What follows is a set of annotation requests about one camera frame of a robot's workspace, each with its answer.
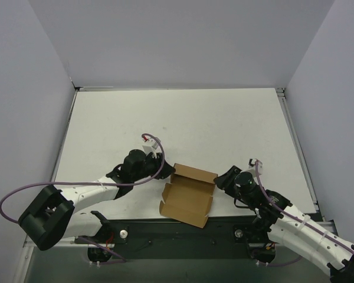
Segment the brown cardboard paper box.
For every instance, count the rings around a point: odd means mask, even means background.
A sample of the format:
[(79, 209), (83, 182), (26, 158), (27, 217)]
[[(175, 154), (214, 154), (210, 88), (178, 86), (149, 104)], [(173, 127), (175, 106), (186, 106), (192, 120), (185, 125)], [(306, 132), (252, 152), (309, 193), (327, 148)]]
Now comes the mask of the brown cardboard paper box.
[(159, 204), (160, 215), (197, 228), (203, 228), (213, 202), (216, 173), (182, 164), (174, 165), (162, 192)]

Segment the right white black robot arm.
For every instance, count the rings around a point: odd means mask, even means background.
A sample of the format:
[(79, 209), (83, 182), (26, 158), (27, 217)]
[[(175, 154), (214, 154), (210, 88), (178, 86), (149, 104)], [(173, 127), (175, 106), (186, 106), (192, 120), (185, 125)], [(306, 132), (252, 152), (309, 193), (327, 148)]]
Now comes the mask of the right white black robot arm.
[(259, 162), (253, 171), (233, 166), (215, 185), (256, 214), (255, 224), (270, 241), (310, 261), (331, 282), (354, 282), (354, 243), (328, 231), (281, 194), (265, 189)]

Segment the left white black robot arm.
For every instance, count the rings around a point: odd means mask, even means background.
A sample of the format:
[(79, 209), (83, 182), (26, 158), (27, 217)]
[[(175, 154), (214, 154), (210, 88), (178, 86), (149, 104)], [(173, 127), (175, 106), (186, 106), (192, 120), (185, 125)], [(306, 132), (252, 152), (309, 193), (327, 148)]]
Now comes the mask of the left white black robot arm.
[(163, 158), (163, 153), (134, 149), (123, 163), (92, 186), (58, 189), (48, 185), (22, 213), (18, 224), (42, 251), (68, 237), (89, 236), (95, 242), (104, 242), (109, 237), (104, 217), (97, 212), (85, 212), (85, 209), (126, 195), (142, 179), (168, 178), (175, 168)]

